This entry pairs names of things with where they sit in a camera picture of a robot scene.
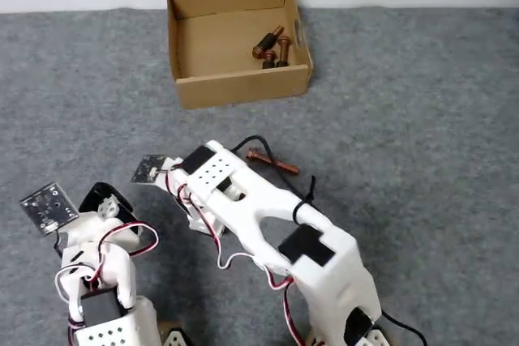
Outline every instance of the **open cardboard box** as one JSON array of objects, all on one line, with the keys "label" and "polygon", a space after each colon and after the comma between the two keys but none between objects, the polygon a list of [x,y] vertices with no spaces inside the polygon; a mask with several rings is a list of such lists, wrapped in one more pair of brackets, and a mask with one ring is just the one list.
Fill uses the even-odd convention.
[{"label": "open cardboard box", "polygon": [[[263,70],[252,47],[278,25],[292,40],[289,66]],[[168,0],[168,32],[171,71],[188,109],[308,89],[312,62],[296,0]]]}]

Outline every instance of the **metal bolt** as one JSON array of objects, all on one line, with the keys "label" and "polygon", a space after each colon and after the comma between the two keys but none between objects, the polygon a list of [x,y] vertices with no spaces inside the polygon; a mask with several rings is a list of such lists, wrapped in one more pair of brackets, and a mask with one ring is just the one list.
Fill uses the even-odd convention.
[{"label": "metal bolt", "polygon": [[[248,150],[247,158],[250,158],[251,160],[260,160],[266,162],[267,164],[272,164],[272,160],[268,158],[268,156],[261,154],[260,152],[258,152],[258,149],[255,148]],[[289,173],[299,174],[299,167],[297,167],[296,165],[286,164],[285,162],[281,161],[276,161],[276,165]]]},{"label": "metal bolt", "polygon": [[252,48],[252,57],[256,59],[261,59],[264,56],[264,52],[267,49],[272,49],[276,44],[277,38],[283,32],[283,26],[278,26],[274,29],[273,32],[268,33],[263,39]]},{"label": "metal bolt", "polygon": [[289,65],[289,47],[292,44],[292,40],[289,36],[280,36],[277,39],[277,43],[281,47],[281,51],[279,53],[279,61],[277,62],[277,67],[288,66]]},{"label": "metal bolt", "polygon": [[274,60],[276,59],[276,52],[272,49],[265,50],[264,53],[265,61],[263,61],[263,69],[269,69],[276,66]]}]

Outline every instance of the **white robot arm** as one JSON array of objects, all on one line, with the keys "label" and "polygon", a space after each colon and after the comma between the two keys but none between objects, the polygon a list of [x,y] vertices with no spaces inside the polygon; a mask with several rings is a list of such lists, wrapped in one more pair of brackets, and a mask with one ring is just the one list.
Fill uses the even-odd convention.
[{"label": "white robot arm", "polygon": [[[149,299],[137,296],[131,261],[153,249],[158,235],[134,217],[128,202],[110,185],[97,183],[78,211],[50,183],[20,204],[43,234],[57,235],[62,268],[54,282],[68,305],[69,345],[162,346],[157,313]],[[142,229],[155,240],[137,249]],[[179,332],[174,338],[178,346],[187,344]]]},{"label": "white robot arm", "polygon": [[[145,156],[132,181],[172,194],[187,213],[190,228],[213,235],[217,245],[223,228],[232,231],[271,281],[271,272],[286,277],[282,286],[288,288],[293,281],[307,301],[313,344],[388,345],[373,329],[381,308],[355,238],[292,192],[262,178],[218,142],[206,143],[184,160]],[[298,227],[275,248],[261,233],[265,217],[295,221]],[[304,344],[295,329],[290,332]]]}]

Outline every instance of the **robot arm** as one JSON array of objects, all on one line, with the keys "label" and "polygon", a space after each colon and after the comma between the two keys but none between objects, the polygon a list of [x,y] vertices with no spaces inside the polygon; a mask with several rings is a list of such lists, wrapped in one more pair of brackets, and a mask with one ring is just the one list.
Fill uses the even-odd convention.
[{"label": "robot arm", "polygon": [[[131,261],[153,249],[158,236],[133,216],[131,205],[105,183],[92,188],[79,211],[56,183],[20,203],[44,235],[59,237],[62,267],[54,282],[68,305],[69,345],[161,346],[157,313],[149,299],[137,296]],[[142,228],[156,240],[137,249]]]},{"label": "robot arm", "polygon": [[[369,333],[381,308],[355,239],[312,206],[301,205],[295,194],[249,169],[218,142],[206,143],[185,160],[146,156],[132,181],[159,186],[173,195],[191,229],[202,233],[213,229],[219,235],[228,228],[259,268],[293,279],[307,301],[319,341],[315,344],[374,344]],[[260,221],[265,217],[292,221],[297,206],[299,226],[279,247],[272,247],[261,233]]]}]

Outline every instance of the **gray carpet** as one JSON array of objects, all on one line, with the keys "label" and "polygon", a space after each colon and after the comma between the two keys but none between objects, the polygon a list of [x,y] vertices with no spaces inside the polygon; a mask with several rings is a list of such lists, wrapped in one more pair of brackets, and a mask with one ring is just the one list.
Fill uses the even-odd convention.
[{"label": "gray carpet", "polygon": [[[358,239],[389,313],[430,344],[515,343],[519,11],[307,10],[303,19],[315,61],[308,94],[186,111],[170,79],[164,11],[0,15],[2,344],[66,343],[52,238],[17,203],[52,180],[76,203],[110,182],[160,230],[160,246],[136,259],[139,291],[195,344],[291,344],[263,273],[246,260],[218,271],[213,243],[187,228],[174,201],[130,183],[143,154],[185,156],[253,133],[302,167],[298,186],[318,177],[316,203]],[[264,226],[269,241],[291,229],[278,227]],[[239,248],[231,236],[224,246]],[[290,299],[307,331],[304,300]]]}]

